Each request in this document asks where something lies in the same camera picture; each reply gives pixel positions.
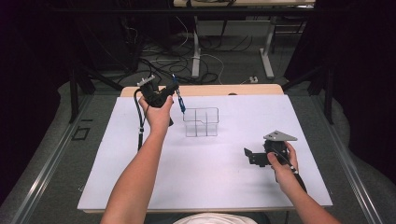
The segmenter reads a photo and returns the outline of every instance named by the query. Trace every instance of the desk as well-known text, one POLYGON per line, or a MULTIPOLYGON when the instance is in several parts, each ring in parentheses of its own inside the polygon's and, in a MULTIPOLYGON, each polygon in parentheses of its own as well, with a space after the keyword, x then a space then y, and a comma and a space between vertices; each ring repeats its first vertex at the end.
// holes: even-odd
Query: desk
MULTIPOLYGON (((137 151, 137 112, 128 88, 114 107, 78 209, 103 212, 120 173, 137 151)), ((248 163, 244 147, 263 151, 263 136, 278 129, 298 138, 302 179, 322 206, 332 200, 323 183, 289 97, 277 85, 183 86, 187 108, 219 109, 219 134, 185 137, 178 105, 169 128, 148 212, 270 211, 292 209, 270 167, 248 163), (209 96, 210 91, 217 96, 209 96), (227 96, 233 92, 241 95, 227 96)), ((145 125, 145 136, 149 126, 145 125)))
MULTIPOLYGON (((175 7, 186 7, 187 0, 174 0, 175 7)), ((236 0, 233 7, 279 7, 279 6, 300 6, 312 5, 315 0, 236 0)), ((205 3, 191 0, 193 7, 226 7, 228 2, 224 3, 205 3)), ((194 57, 192 63, 192 77, 199 76, 200 55, 199 35, 252 35, 265 37, 264 48, 260 49, 262 64, 264 66, 267 78, 275 78, 274 72, 268 58, 268 52, 271 47, 272 37, 276 26, 276 17, 270 21, 228 21, 227 26, 232 29, 225 29, 221 33, 223 21, 198 21, 195 17, 196 31, 194 32, 194 57)))

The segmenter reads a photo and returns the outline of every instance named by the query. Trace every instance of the metal bracket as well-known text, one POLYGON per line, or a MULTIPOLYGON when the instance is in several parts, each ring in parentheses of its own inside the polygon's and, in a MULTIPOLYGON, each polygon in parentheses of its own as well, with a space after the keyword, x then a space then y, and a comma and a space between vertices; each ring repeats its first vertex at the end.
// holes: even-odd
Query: metal bracket
POLYGON ((136 85, 138 87, 141 87, 141 86, 145 85, 146 83, 150 82, 154 78, 155 78, 154 75, 151 75, 151 77, 148 77, 148 78, 142 78, 142 80, 140 82, 138 82, 136 85))
POLYGON ((268 133, 267 135, 264 136, 264 139, 271 140, 274 142, 297 141, 296 137, 293 137, 286 133, 282 133, 280 131, 274 131, 273 133, 268 133))

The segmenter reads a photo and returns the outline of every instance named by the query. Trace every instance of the clear acrylic box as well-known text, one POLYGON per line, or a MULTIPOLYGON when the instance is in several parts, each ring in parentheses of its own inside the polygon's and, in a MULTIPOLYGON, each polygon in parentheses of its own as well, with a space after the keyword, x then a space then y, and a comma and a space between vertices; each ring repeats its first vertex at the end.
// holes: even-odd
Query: clear acrylic box
POLYGON ((183 120, 187 137, 218 135, 219 109, 216 107, 186 108, 183 120))

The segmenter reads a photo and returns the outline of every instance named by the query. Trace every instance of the power strip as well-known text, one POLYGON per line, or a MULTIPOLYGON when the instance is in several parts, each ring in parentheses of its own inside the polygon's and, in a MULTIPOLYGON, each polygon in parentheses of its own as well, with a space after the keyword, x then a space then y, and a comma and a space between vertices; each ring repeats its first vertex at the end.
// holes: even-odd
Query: power strip
POLYGON ((252 83, 252 84, 259 83, 259 79, 257 77, 249 77, 248 79, 250 80, 250 83, 252 83))

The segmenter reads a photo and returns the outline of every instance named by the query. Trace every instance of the black curtain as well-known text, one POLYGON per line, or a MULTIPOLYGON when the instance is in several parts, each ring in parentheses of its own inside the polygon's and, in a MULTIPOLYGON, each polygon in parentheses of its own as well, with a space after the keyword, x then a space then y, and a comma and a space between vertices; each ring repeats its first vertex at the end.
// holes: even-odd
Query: black curtain
POLYGON ((57 89, 68 81, 50 21, 37 7, 34 1, 0 7, 0 203, 35 154, 59 106, 57 89))
POLYGON ((396 183, 394 5, 391 0, 318 0, 317 7, 348 13, 309 19, 285 78, 293 81, 314 67, 334 66, 333 97, 350 124, 349 148, 396 183))

